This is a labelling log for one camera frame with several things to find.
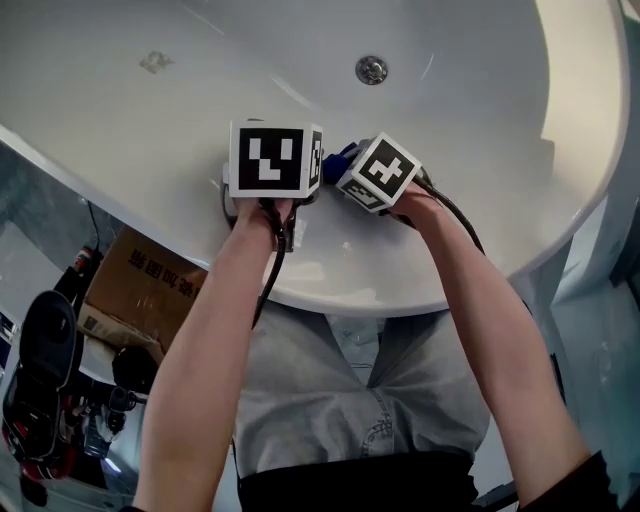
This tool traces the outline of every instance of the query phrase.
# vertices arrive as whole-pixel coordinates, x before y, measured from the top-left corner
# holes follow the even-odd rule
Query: wrist
[[[269,252],[273,249],[273,232],[262,215],[238,218],[232,236],[243,244],[265,248]]]
[[[431,218],[443,211],[442,205],[426,193],[407,195],[398,202],[402,202],[402,213],[414,224],[422,218]]]

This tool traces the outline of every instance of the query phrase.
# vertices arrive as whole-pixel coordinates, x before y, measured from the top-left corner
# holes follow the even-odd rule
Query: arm
[[[506,279],[439,203],[412,185],[393,211],[411,219],[433,256],[525,506],[589,457],[540,331]]]
[[[290,202],[281,206],[283,217],[290,207]],[[134,506],[146,512],[211,510],[272,245],[271,229],[255,202],[243,201],[153,384]]]

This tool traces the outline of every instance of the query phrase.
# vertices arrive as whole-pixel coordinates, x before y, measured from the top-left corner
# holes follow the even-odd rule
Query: black and white marker
[[[322,128],[264,121],[231,123],[231,197],[307,198],[320,185]]]
[[[363,150],[337,187],[370,212],[395,204],[420,169],[411,153],[386,133],[363,145]]]

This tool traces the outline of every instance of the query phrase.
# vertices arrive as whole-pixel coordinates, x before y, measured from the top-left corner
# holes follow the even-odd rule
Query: sink basin
[[[375,55],[386,80],[363,84]],[[326,152],[385,131],[507,276],[564,244],[606,190],[628,114],[617,1],[9,0],[0,139],[207,268],[228,235],[229,121],[311,121]],[[418,234],[328,187],[271,295],[399,316],[445,299]]]

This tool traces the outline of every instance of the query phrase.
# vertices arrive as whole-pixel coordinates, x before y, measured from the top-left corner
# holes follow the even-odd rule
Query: cardboard box
[[[116,348],[144,346],[159,362],[206,276],[205,270],[125,227],[87,291],[78,328]]]

